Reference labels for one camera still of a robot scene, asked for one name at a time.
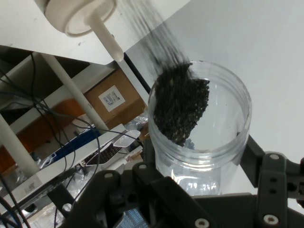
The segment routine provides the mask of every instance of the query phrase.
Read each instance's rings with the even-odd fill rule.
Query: dark granular material
[[[155,84],[154,121],[161,133],[180,146],[208,106],[209,81],[193,79],[189,66],[166,70]]]
[[[190,61],[150,0],[124,0],[126,16],[140,42],[147,69],[158,76],[155,84],[154,121],[159,130],[174,143],[183,146],[208,105],[208,81],[194,79]]]

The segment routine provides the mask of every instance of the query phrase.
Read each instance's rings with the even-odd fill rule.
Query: white shelf support pole
[[[61,66],[61,64],[57,61],[57,59],[52,55],[42,54],[42,56],[46,60],[46,62],[50,65],[50,67],[53,69],[57,77],[66,86],[66,88],[69,90],[72,96],[77,100],[77,102],[80,104],[80,106],[87,114],[87,116],[92,120],[94,125],[98,129],[108,130],[108,127],[105,125],[105,123],[100,118],[98,113],[91,106],[91,104],[88,102],[88,100],[83,95],[83,93],[79,90],[79,88],[75,85],[73,80],[64,70],[64,68]]]
[[[22,145],[18,137],[14,134],[8,123],[0,114],[0,142],[15,160],[19,168],[26,177],[31,177],[39,171],[39,167],[32,159],[28,151]]]

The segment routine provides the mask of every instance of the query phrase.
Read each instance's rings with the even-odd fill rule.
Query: black cable
[[[33,56],[33,53],[30,54],[31,56],[31,59],[32,59],[32,63],[33,63],[33,78],[32,78],[32,83],[31,83],[31,98],[32,98],[32,102],[34,103],[35,101],[37,101],[35,99],[35,96],[34,96],[34,84],[35,84],[35,79],[36,79],[36,63],[35,63],[35,59],[34,59],[34,56]],[[42,99],[42,101],[44,102],[44,104],[48,107],[47,103],[45,102],[44,99]],[[47,125],[49,126],[49,128],[51,129],[52,131],[52,134],[56,140],[56,142],[59,144],[60,148],[62,148],[64,146],[64,144],[61,143],[61,132],[60,132],[60,124],[58,122],[58,119],[52,115],[52,117],[54,118],[54,121],[55,123],[57,124],[57,128],[58,128],[58,134],[59,134],[59,139],[57,139],[57,136],[56,136],[56,133],[55,133],[55,130],[52,126],[52,124],[49,122],[49,120],[40,112],[40,110],[38,109],[37,107],[37,104],[34,103],[34,107],[35,109],[39,112],[40,116],[44,119],[44,121],[47,123]],[[67,159],[65,157],[65,168],[63,170],[62,173],[64,173],[67,169]]]
[[[4,226],[6,228],[8,228],[7,224],[9,224],[10,226],[14,227],[14,228],[19,228],[18,225],[14,222],[12,222],[11,220],[9,220],[8,218],[4,217],[3,215],[0,215],[0,221],[2,220]]]
[[[17,97],[22,97],[22,98],[24,98],[24,99],[28,99],[26,96],[20,95],[20,94],[16,94],[16,93],[0,92],[0,94],[3,94],[3,95],[10,95],[10,96],[17,96]],[[87,127],[80,127],[80,126],[77,126],[77,125],[76,125],[76,126],[79,127],[79,128],[93,129],[93,130],[94,130],[94,128],[92,127],[92,125],[91,125],[89,122],[85,121],[85,120],[82,120],[82,119],[80,119],[80,118],[78,118],[78,117],[76,117],[76,116],[72,116],[72,115],[59,114],[59,113],[57,113],[57,112],[51,110],[49,107],[43,105],[43,104],[40,103],[40,102],[37,102],[37,101],[33,101],[33,102],[36,103],[36,104],[38,104],[38,105],[41,107],[41,108],[38,108],[38,109],[43,109],[43,108],[45,108],[46,111],[48,111],[49,113],[53,113],[53,114],[55,114],[55,115],[57,115],[57,116],[62,116],[62,117],[74,118],[74,119],[76,119],[76,120],[79,120],[79,121],[81,121],[81,122],[84,122],[85,124],[87,124],[87,125],[89,126],[89,127],[87,128]],[[116,131],[111,131],[111,130],[104,130],[104,129],[95,129],[95,130],[104,131],[104,132],[112,132],[112,133],[117,133],[117,134],[125,135],[125,136],[128,136],[128,137],[130,137],[130,138],[132,138],[132,139],[135,139],[135,140],[137,140],[138,142],[142,143],[142,142],[139,141],[138,139],[136,139],[136,138],[134,138],[134,137],[132,137],[132,136],[129,136],[129,135],[127,135],[127,134],[121,133],[121,132],[116,132]],[[98,139],[98,136],[97,136],[97,135],[96,135],[96,139],[97,139],[97,144],[98,144],[98,156],[97,156],[98,163],[97,163],[96,169],[95,169],[95,171],[94,171],[92,177],[96,174],[97,169],[98,169],[98,166],[99,166],[100,150],[101,150],[102,148],[104,148],[104,146],[103,146],[102,148],[100,148],[100,143],[99,143],[99,139]],[[78,195],[75,197],[75,199],[74,199],[75,201],[76,201],[76,199],[79,197],[79,195],[83,192],[83,190],[86,188],[86,186],[89,184],[89,182],[91,181],[91,179],[85,184],[85,186],[81,189],[81,191],[80,191],[80,192],[78,193]]]
[[[5,187],[6,191],[8,192],[9,196],[11,197],[12,201],[14,202],[15,207],[16,207],[18,213],[20,214],[20,216],[23,219],[23,222],[25,223],[25,225],[27,226],[27,228],[30,228],[30,225],[29,225],[27,219],[25,218],[24,214],[22,213],[22,211],[21,211],[21,209],[20,209],[20,207],[19,207],[19,205],[18,205],[18,203],[17,203],[17,201],[16,201],[13,193],[11,192],[9,186],[7,185],[6,181],[4,180],[1,172],[0,172],[0,180],[1,180],[2,184],[3,184],[3,186]]]
[[[13,208],[8,204],[8,202],[0,196],[0,204],[6,209],[6,211],[13,217],[18,227],[22,227],[22,223],[18,215],[14,212]]]
[[[33,62],[33,79],[32,79],[32,83],[30,85],[30,94],[32,95],[32,98],[34,99],[34,84],[35,84],[35,79],[36,79],[36,63],[35,63],[35,60],[34,60],[33,53],[31,53],[30,56],[31,56],[32,62]]]
[[[26,106],[26,107],[32,107],[32,106],[30,106],[30,105],[22,104],[22,103],[19,103],[19,102],[12,102],[12,103],[18,104],[18,105],[22,105],[22,106]],[[50,109],[50,108],[47,108],[47,112],[53,113],[53,114],[55,114],[55,115],[57,115],[57,116],[62,116],[62,117],[66,117],[66,118],[73,118],[73,119],[79,120],[79,121],[81,121],[81,122],[83,122],[83,123],[85,123],[85,124],[87,124],[87,125],[90,125],[89,122],[87,122],[87,121],[85,121],[85,120],[83,120],[83,119],[80,119],[80,118],[78,118],[78,117],[76,117],[76,116],[73,116],[73,115],[66,115],[66,114],[60,114],[60,113],[57,113],[57,112],[53,111],[53,110]],[[91,129],[91,127],[82,127],[82,126],[78,126],[78,125],[76,125],[76,124],[74,124],[74,123],[70,123],[70,124],[73,125],[73,126],[75,126],[75,127],[81,128],[81,129]],[[103,131],[103,132],[111,132],[111,133],[116,133],[116,134],[125,135],[125,136],[127,136],[127,137],[129,137],[129,138],[131,138],[131,139],[136,140],[138,143],[142,143],[142,141],[140,141],[139,139],[134,138],[134,137],[132,137],[132,136],[130,136],[130,135],[127,135],[127,134],[125,134],[125,133],[122,133],[122,132],[111,131],[111,130],[104,130],[104,129],[99,129],[99,128],[93,128],[92,130],[94,130],[94,131]]]

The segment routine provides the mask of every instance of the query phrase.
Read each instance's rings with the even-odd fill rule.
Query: bolt hole
[[[136,194],[134,192],[132,192],[129,196],[128,196],[128,201],[130,203],[134,203],[136,201],[137,197]]]
[[[66,212],[70,212],[72,208],[72,204],[66,203],[65,205],[62,206],[62,209],[65,210]]]
[[[287,183],[287,190],[288,191],[296,191],[296,184],[294,184],[294,183]]]
[[[276,194],[276,190],[275,189],[271,189],[269,192],[270,192],[270,194]]]
[[[145,164],[142,164],[139,166],[139,169],[141,169],[141,170],[146,169],[146,168],[147,168],[147,166]]]
[[[31,205],[29,205],[27,208],[25,208],[24,210],[26,211],[26,212],[28,212],[28,213],[32,213],[32,212],[34,212],[35,211],[35,209],[36,209],[37,207],[35,206],[35,204],[31,204]]]

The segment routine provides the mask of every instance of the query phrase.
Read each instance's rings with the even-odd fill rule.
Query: black metal bracket
[[[47,194],[47,196],[51,199],[51,201],[55,204],[61,214],[67,218],[69,215],[69,211],[64,209],[65,204],[70,204],[71,206],[74,203],[74,198],[69,193],[69,191],[65,188],[63,184],[59,184],[55,187],[51,192]]]
[[[263,157],[257,193],[256,218],[260,228],[287,228],[287,177],[284,156]]]
[[[268,154],[265,154],[252,137],[249,136],[240,165],[255,188],[258,187],[262,162],[265,156],[267,157]],[[285,174],[287,183],[284,188],[287,188],[288,198],[296,199],[304,206],[304,158],[300,164],[286,159]]]

